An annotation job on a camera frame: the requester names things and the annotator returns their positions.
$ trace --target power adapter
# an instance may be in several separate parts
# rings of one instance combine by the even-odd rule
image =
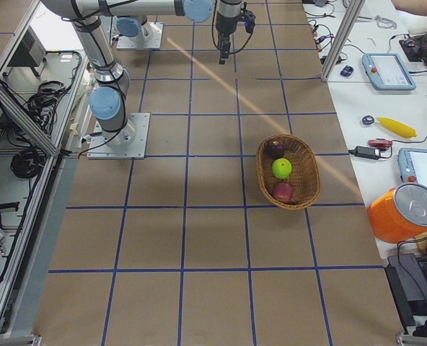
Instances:
[[[320,58],[321,64],[323,64],[323,63],[326,61],[326,58],[327,58],[327,56],[322,56],[322,57]],[[339,64],[339,63],[341,63],[342,61],[343,61],[342,57],[341,57],[341,56],[338,56],[336,64]]]
[[[380,149],[369,148],[367,146],[356,146],[355,149],[348,150],[348,153],[364,159],[378,160],[382,158],[380,156]]]

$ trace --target red apple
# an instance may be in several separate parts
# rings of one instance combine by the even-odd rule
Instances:
[[[279,182],[274,185],[273,198],[282,203],[289,203],[294,194],[294,189],[291,185],[286,182]]]

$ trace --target orange container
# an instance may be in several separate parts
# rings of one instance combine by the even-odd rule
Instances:
[[[397,244],[427,232],[427,187],[403,184],[375,200],[367,209],[372,231]]]

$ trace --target green apple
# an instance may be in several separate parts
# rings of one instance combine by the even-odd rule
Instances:
[[[285,179],[289,175],[291,175],[292,172],[292,164],[289,162],[288,159],[281,158],[274,160],[273,166],[271,167],[271,171],[273,172],[273,175],[278,179]]]

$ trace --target red object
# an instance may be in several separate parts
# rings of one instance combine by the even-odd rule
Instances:
[[[387,150],[388,148],[392,147],[393,142],[388,141],[387,139],[378,138],[367,141],[367,144],[380,150]]]
[[[286,182],[279,182],[274,185],[273,198],[282,203],[289,203],[294,195],[293,187]]]

